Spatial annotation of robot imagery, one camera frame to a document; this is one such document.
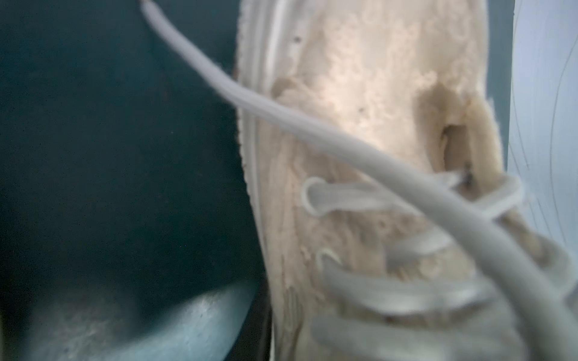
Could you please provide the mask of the beige lace sneaker with laces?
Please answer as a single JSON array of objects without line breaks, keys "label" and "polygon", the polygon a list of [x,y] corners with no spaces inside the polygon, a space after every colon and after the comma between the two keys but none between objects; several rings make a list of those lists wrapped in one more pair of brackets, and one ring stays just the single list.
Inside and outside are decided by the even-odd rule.
[{"label": "beige lace sneaker with laces", "polygon": [[577,263],[533,232],[486,94],[485,1],[243,1],[236,106],[264,360],[575,360]]}]

